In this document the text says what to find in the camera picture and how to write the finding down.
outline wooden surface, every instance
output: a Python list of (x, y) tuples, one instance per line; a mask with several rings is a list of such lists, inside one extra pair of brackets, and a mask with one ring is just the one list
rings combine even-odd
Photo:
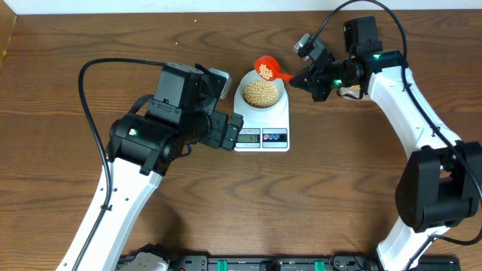
[[(384, 47), (400, 48), (382, 12), (338, 14), (321, 39), (342, 59), (342, 23), (373, 13)], [(218, 109), (231, 113), (234, 90), (259, 56), (276, 57), (291, 73), (307, 64), (292, 47), (327, 14), (22, 16), (0, 72), (0, 269), (56, 267), (90, 204), (101, 161), (78, 98), (86, 61), (121, 56), (222, 69), (234, 82)], [(419, 88), (451, 129), (482, 142), (482, 11), (397, 14)], [(87, 100), (104, 145), (112, 122), (153, 93), (158, 76), (156, 67), (133, 64), (89, 70)], [(196, 145), (170, 166), (124, 252), (159, 242), (213, 255), (321, 255), (369, 252), (384, 239), (398, 217), (394, 191), (406, 163), (385, 115), (334, 93), (325, 103), (303, 90), (288, 94), (288, 153)], [(477, 215), (448, 235), (471, 239), (480, 223)], [(479, 270), (481, 249), (439, 241), (429, 252)]]
[(17, 15), (0, 0), (0, 69), (4, 57), (7, 55), (8, 44), (14, 32), (15, 19)]

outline white scale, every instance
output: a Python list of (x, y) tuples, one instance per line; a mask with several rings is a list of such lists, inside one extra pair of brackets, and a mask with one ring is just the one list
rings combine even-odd
[(253, 81), (262, 81), (253, 70), (243, 77), (234, 95), (234, 113), (243, 116), (235, 151), (288, 151), (289, 101), (281, 79), (271, 81), (278, 90), (278, 102), (269, 108), (255, 108), (245, 100), (243, 91)]

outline red spoon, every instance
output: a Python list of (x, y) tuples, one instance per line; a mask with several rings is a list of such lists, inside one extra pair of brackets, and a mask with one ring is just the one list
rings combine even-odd
[[(264, 71), (271, 70), (269, 75), (262, 75), (261, 69)], [(284, 81), (290, 81), (293, 78), (293, 75), (287, 75), (281, 73), (281, 68), (279, 67), (279, 63), (274, 59), (272, 56), (262, 56), (255, 62), (255, 70), (266, 81), (273, 81), (277, 78), (281, 78)]]

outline white wall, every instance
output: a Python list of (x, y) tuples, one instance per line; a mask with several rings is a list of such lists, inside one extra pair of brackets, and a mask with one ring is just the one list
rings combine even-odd
[[(480, 9), (481, 0), (380, 0), (393, 10)], [(5, 0), (17, 14), (326, 11), (344, 0)], [(377, 9), (360, 2), (346, 9)]]

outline red scoop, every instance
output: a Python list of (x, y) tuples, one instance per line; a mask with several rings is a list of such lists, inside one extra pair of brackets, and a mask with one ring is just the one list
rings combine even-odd
[[(271, 72), (273, 73), (273, 76), (270, 77), (270, 79), (265, 79), (261, 76), (259, 67), (262, 64), (265, 64), (266, 67), (270, 69)], [(277, 78), (281, 78), (284, 81), (290, 81), (293, 78), (293, 75), (287, 75), (287, 74), (281, 73), (281, 68), (279, 67), (279, 63), (272, 56), (262, 56), (258, 60), (256, 60), (255, 69), (256, 69), (256, 72), (261, 76), (261, 78), (263, 78), (266, 81), (273, 81)]]

